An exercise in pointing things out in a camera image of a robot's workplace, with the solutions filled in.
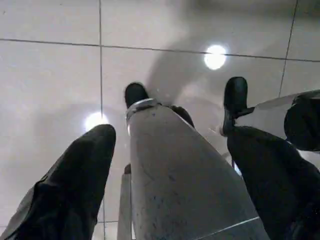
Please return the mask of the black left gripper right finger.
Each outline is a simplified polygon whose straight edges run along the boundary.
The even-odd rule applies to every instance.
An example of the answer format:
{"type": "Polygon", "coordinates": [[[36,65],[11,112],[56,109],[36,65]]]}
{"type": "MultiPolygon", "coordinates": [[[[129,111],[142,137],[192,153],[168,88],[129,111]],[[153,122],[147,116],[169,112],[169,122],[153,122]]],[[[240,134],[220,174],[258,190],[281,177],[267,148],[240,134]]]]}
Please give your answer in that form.
{"type": "Polygon", "coordinates": [[[227,148],[272,240],[320,238],[320,172],[287,141],[239,127],[227,148]]]}

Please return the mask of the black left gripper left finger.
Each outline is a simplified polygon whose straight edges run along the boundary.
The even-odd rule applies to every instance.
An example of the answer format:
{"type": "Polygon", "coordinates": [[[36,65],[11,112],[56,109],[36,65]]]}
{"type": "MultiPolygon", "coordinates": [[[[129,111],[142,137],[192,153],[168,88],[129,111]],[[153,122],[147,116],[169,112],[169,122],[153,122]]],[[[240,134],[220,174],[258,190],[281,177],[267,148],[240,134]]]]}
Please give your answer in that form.
{"type": "Polygon", "coordinates": [[[90,240],[105,194],[116,130],[101,124],[77,138],[20,202],[2,240],[90,240]]]}

